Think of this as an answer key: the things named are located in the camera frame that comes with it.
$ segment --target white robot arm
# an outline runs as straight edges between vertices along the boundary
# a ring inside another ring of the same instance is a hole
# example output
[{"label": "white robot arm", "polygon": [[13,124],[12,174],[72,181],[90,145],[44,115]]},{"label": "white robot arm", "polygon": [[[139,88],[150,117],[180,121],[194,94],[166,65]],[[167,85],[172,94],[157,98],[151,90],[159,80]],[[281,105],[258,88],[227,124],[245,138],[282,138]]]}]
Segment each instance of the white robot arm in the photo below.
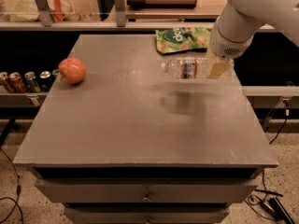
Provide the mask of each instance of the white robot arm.
[{"label": "white robot arm", "polygon": [[299,0],[227,0],[211,32],[210,47],[223,59],[239,57],[254,33],[269,24],[299,46]]}]

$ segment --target apple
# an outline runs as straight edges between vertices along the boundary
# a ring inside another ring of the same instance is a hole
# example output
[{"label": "apple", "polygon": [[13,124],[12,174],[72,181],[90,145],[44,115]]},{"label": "apple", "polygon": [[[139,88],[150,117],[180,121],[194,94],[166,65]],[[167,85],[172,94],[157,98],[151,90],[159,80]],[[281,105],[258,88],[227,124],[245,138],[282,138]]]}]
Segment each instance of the apple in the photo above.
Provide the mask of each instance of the apple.
[{"label": "apple", "polygon": [[85,64],[78,58],[66,58],[58,64],[63,79],[71,85],[81,82],[86,75]]}]

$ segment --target drawer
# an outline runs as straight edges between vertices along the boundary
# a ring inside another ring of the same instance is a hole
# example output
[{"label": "drawer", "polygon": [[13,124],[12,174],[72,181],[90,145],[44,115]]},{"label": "drawer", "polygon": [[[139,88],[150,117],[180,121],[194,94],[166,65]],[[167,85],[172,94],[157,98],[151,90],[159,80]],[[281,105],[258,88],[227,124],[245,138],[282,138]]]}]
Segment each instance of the drawer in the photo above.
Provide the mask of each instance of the drawer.
[{"label": "drawer", "polygon": [[254,179],[96,180],[37,179],[53,203],[242,203]]},{"label": "drawer", "polygon": [[65,208],[64,214],[81,224],[187,224],[221,223],[229,214],[228,208],[116,206]]}]

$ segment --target table top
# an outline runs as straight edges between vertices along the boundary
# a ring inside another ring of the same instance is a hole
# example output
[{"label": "table top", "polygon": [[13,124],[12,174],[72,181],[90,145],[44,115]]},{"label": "table top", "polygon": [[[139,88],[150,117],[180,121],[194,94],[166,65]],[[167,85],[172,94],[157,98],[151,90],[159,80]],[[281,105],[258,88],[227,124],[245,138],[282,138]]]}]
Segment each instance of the table top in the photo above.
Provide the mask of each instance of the table top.
[{"label": "table top", "polygon": [[219,79],[162,72],[155,35],[81,35],[76,86],[56,79],[14,162],[34,166],[274,167],[233,70]]}]

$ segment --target green snack bag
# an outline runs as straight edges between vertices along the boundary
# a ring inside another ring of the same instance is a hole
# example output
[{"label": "green snack bag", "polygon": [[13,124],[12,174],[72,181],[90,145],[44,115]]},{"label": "green snack bag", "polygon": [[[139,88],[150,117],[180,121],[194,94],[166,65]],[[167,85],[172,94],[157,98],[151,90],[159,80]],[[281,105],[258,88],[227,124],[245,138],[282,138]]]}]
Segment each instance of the green snack bag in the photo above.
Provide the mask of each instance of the green snack bag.
[{"label": "green snack bag", "polygon": [[157,50],[161,54],[192,49],[207,49],[210,32],[203,27],[179,27],[156,31]]}]

